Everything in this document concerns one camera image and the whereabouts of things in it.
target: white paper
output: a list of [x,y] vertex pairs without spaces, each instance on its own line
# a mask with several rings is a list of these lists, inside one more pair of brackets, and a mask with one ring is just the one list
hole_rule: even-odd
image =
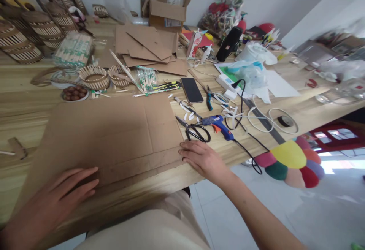
[[300,96],[300,93],[277,74],[276,71],[268,70],[266,78],[268,81],[268,89],[275,97]]

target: phone screen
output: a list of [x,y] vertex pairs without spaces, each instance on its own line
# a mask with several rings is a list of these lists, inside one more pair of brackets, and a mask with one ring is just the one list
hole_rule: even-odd
[[194,78],[181,78],[181,84],[189,103],[202,103],[204,101]]

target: scissors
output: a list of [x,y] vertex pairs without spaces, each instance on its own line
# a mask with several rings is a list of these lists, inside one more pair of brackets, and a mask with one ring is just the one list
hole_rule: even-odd
[[[180,124],[182,124],[186,128],[186,136],[189,139],[189,141],[191,141],[190,135],[192,135],[202,142],[210,142],[210,140],[211,140],[210,134],[209,134],[208,130],[206,130],[204,127],[202,127],[200,125],[195,125],[195,124],[189,125],[188,123],[186,123],[183,119],[181,119],[178,116],[176,116],[176,119],[179,121]],[[201,128],[202,130],[204,130],[205,133],[208,135],[208,139],[203,138],[203,136],[198,132],[198,130],[196,128]]]

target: red object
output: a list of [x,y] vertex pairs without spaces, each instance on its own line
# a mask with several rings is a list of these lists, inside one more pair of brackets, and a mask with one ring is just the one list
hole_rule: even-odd
[[275,25],[272,24],[272,23],[264,23],[264,24],[261,24],[259,26],[259,28],[261,30],[263,30],[265,33],[268,33],[269,31],[271,31],[273,28],[275,28]]
[[[341,135],[341,132],[338,131],[341,129],[347,129],[351,131],[355,135],[355,138],[346,139],[346,135]],[[339,134],[338,137],[342,139],[341,140],[336,139],[333,136],[334,132],[332,130],[337,131]],[[330,140],[330,142],[328,143],[323,143],[320,139],[316,140],[316,143],[321,148],[321,150],[317,151],[317,153],[358,149],[365,147],[365,136],[363,135],[363,133],[360,130],[341,122],[328,123],[322,127],[316,128],[311,131],[311,134],[314,137],[318,138],[319,136],[316,135],[316,133],[323,133]]]
[[[193,37],[193,32],[184,33],[184,35],[190,41],[191,38]],[[203,35],[203,38],[199,44],[199,47],[206,47],[206,46],[210,46],[210,45],[213,45],[213,42],[211,40],[209,40],[205,35]]]
[[246,31],[246,21],[244,19],[241,19],[240,22],[237,25],[238,28],[241,28],[243,30],[243,33]]
[[307,166],[300,169],[306,188],[313,188],[319,184],[317,175]]

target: floor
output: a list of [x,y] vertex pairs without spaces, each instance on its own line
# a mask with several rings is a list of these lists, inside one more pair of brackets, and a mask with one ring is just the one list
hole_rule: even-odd
[[[365,158],[321,157],[326,176],[313,189],[291,188],[243,165],[232,171],[309,249],[344,250],[352,242],[365,245]],[[203,180],[190,190],[197,220],[212,249],[258,249],[240,214],[217,186]],[[52,250],[71,250],[84,237]]]

